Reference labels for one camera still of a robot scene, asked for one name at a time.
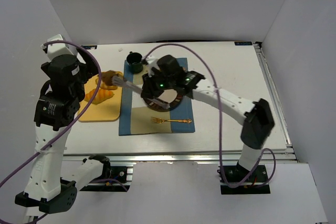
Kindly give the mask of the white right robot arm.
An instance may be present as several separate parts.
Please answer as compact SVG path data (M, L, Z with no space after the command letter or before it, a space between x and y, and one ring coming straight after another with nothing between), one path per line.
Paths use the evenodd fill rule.
M141 97L157 99L165 90L200 101L227 114L242 126L240 139L243 150L237 169L247 175L261 155L267 137L275 126L268 101L244 99L227 90L217 88L202 74L185 70L171 55L144 60L148 72L143 76Z

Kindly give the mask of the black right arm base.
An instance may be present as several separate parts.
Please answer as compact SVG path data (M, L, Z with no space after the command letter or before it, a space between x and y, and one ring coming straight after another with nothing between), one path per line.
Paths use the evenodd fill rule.
M244 173L235 165L224 166L226 179L230 184L237 184L244 178ZM268 174L265 165L258 165L255 171L238 187L230 188L223 180L221 170L217 173L220 178L220 193L222 195L265 195L270 194Z

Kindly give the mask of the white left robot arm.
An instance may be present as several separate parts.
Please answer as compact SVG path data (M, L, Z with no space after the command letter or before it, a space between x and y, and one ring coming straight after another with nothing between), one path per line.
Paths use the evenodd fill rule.
M77 192L96 179L111 175L109 159L102 155L91 155L69 175L61 176L61 165L66 141L76 114L83 114L80 102L85 98L84 85L99 73L93 59L82 49L77 55L63 43L61 34L49 38L43 46L49 61L42 64L48 76L40 91L36 105L37 154L25 190L15 197L15 203L23 207L38 207L46 214L68 211L74 204Z

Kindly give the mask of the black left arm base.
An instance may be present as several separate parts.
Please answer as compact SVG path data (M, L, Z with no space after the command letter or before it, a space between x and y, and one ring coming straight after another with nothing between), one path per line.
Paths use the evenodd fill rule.
M112 166L111 167L111 178L119 181L123 184L126 189L130 188L133 175L132 166ZM81 191L90 192L126 192L126 190L118 183L112 182L110 180L89 184L88 186L81 189Z

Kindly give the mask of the brown chocolate croissant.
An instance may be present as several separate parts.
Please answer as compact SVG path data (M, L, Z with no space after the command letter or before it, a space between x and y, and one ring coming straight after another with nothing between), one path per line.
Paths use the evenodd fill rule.
M119 75L118 75L117 72L115 72L113 70L109 70L109 71L106 71L106 72L102 73L101 80L102 80L102 82L104 82L105 85L112 86L113 85L112 78L114 76L118 77Z

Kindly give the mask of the metal tongs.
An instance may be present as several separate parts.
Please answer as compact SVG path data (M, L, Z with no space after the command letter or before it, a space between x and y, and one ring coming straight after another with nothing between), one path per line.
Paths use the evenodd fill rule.
M140 87L138 87L137 85L135 85L134 83L128 81L125 78L120 78L118 76L113 76L111 78L112 84L114 86L119 86L119 87L123 87L123 88L128 88L130 90L132 90L133 92L137 93L137 94L142 94L142 89ZM157 98L154 99L150 99L147 98L147 100L157 104L158 106L162 107L163 109L169 109L170 105L164 101L161 101Z

